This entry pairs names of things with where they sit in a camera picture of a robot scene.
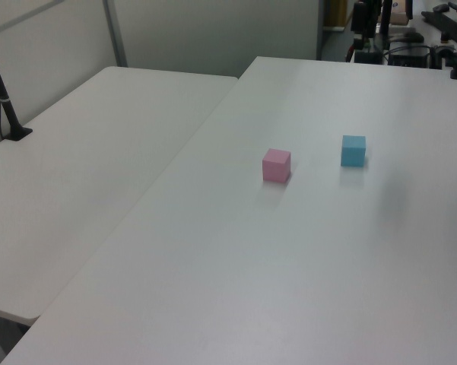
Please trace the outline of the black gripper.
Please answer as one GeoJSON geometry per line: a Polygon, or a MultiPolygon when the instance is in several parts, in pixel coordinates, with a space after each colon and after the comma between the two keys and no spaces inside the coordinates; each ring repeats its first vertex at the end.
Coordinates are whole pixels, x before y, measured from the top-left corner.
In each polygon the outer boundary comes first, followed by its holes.
{"type": "Polygon", "coordinates": [[[351,31],[354,32],[354,48],[370,50],[370,38],[374,37],[377,22],[377,1],[356,1],[353,6],[351,31]]]}

